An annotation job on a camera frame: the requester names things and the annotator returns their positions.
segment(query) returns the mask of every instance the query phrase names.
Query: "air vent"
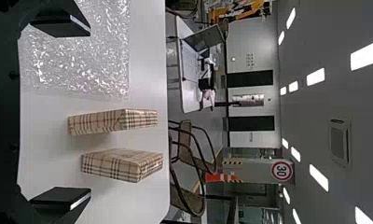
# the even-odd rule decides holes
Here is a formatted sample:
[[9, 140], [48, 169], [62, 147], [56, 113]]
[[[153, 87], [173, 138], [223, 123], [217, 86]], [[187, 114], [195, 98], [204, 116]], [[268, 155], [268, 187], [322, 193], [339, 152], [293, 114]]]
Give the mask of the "air vent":
[[346, 119], [331, 119], [329, 122], [329, 149], [332, 160], [344, 168], [352, 165], [351, 124]]

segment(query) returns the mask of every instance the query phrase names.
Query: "chair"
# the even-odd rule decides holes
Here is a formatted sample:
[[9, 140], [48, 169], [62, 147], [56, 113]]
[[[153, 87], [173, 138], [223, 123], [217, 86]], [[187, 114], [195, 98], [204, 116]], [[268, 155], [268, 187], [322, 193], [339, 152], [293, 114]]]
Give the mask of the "chair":
[[[197, 163], [197, 168], [200, 170], [213, 174], [216, 172], [217, 164], [216, 164], [216, 157], [215, 152], [213, 148], [213, 143], [210, 139], [209, 134], [202, 129], [201, 127], [193, 126], [190, 120], [182, 120], [181, 122], [176, 122], [169, 120], [169, 123], [178, 125], [178, 127], [169, 127], [169, 130], [178, 132], [178, 142], [176, 142], [176, 145], [178, 145], [177, 148], [177, 156], [174, 158], [171, 158], [172, 162], [181, 161], [185, 164], [188, 164], [190, 166], [195, 166], [194, 161]], [[204, 156], [201, 152], [200, 144], [198, 142], [198, 139], [196, 138], [195, 134], [192, 133], [192, 129], [196, 129], [199, 131], [202, 131], [207, 141], [210, 145], [210, 150], [212, 151], [214, 163], [210, 163], [204, 159]], [[198, 149], [200, 159], [193, 156], [192, 153], [188, 152], [188, 147], [190, 147], [191, 138], [193, 138], [196, 148]]]
[[180, 187], [180, 183], [178, 182], [177, 175], [175, 174], [175, 170], [173, 169], [173, 163], [175, 161], [171, 159], [169, 164], [170, 174], [173, 179], [173, 184], [170, 184], [170, 196], [171, 196], [171, 205], [182, 210], [188, 212], [190, 215], [194, 217], [201, 217], [206, 209], [206, 199], [205, 199], [205, 190], [203, 186], [203, 180], [200, 174], [200, 170], [198, 169], [198, 165], [193, 158], [192, 150], [187, 145], [184, 145], [179, 142], [174, 142], [172, 136], [169, 135], [169, 153], [170, 157], [172, 156], [172, 148], [173, 144], [182, 146], [186, 148], [187, 153], [192, 156], [192, 162], [195, 164], [195, 169], [199, 177], [200, 181], [200, 189], [201, 195], [195, 194], [187, 189], [183, 189]]
[[[172, 206], [182, 211], [188, 212], [194, 217], [201, 217], [206, 208], [206, 193], [204, 189], [202, 174], [200, 173], [200, 171], [208, 172], [210, 174], [216, 172], [216, 158], [214, 154], [213, 144], [208, 133], [200, 127], [193, 126], [190, 120], [183, 120], [181, 122], [169, 120], [169, 123], [178, 125], [178, 127], [169, 127], [169, 130], [178, 132], [178, 141], [173, 141], [172, 136], [169, 134], [169, 154], [171, 161], [169, 169], [173, 178], [173, 184], [170, 184], [171, 204]], [[192, 129], [200, 130], [206, 135], [214, 156], [214, 164], [209, 163], [204, 159], [203, 154], [201, 153], [200, 144], [196, 136], [191, 132]], [[200, 154], [200, 159], [194, 157], [192, 149], [190, 148], [191, 137], [194, 139], [194, 142]], [[177, 155], [172, 158], [173, 145], [177, 145]], [[188, 164], [196, 169], [196, 173], [200, 181], [201, 194], [196, 194], [180, 187], [177, 175], [175, 174], [175, 170], [173, 169], [173, 163], [176, 163], [178, 161]]]

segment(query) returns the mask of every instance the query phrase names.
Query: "number 30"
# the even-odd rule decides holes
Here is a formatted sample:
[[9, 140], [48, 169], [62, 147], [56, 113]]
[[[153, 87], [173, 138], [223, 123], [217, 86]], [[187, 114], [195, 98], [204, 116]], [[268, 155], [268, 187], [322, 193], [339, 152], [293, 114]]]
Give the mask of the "number 30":
[[286, 176], [286, 171], [288, 168], [286, 166], [277, 166], [277, 176]]

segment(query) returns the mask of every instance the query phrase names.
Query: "black panel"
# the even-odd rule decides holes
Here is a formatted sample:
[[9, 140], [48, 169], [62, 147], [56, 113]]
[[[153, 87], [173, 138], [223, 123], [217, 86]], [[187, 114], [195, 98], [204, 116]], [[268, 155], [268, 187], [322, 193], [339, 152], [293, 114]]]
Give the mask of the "black panel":
[[227, 75], [228, 88], [271, 86], [273, 85], [273, 70], [246, 73], [231, 73]]
[[228, 128], [230, 132], [274, 131], [274, 116], [230, 117]]

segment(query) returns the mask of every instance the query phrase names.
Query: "bubble wrap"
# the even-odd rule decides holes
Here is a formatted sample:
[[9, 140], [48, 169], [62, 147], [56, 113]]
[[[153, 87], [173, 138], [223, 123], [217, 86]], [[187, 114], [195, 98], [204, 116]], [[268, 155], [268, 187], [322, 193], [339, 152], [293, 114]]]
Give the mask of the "bubble wrap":
[[21, 87], [101, 100], [129, 92], [130, 0], [76, 0], [91, 37], [54, 38], [33, 26], [19, 40]]

